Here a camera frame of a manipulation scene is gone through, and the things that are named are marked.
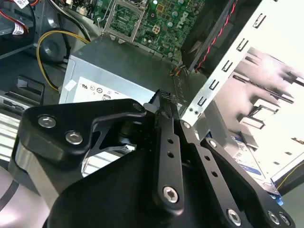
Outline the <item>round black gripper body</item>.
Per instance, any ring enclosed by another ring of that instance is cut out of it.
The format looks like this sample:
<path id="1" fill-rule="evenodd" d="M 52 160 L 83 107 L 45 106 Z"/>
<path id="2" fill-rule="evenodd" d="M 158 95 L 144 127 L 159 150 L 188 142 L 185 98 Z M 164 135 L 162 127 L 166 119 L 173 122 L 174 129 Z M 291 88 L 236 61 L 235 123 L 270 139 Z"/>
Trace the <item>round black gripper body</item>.
<path id="1" fill-rule="evenodd" d="M 209 150 L 184 122 L 74 183 L 56 200 L 49 228 L 226 228 L 228 187 Z"/>

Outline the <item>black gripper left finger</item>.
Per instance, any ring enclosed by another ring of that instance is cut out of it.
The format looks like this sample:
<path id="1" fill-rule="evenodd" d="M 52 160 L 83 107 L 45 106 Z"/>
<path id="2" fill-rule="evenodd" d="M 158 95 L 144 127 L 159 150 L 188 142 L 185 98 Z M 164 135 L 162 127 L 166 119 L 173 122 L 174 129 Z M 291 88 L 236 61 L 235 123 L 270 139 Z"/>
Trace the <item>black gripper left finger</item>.
<path id="1" fill-rule="evenodd" d="M 162 120 L 179 121 L 161 90 L 144 105 L 119 99 L 32 107 L 20 121 L 13 160 L 52 210 L 68 187 L 142 150 Z"/>

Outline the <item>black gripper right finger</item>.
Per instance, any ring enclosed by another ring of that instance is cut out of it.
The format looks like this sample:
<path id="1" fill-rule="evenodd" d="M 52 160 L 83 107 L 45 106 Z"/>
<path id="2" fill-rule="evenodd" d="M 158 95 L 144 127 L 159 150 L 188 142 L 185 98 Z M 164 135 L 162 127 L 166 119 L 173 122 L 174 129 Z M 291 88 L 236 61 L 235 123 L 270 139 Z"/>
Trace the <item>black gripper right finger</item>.
<path id="1" fill-rule="evenodd" d="M 294 228 L 291 216 L 212 138 L 180 121 L 183 144 L 206 184 L 223 228 Z"/>

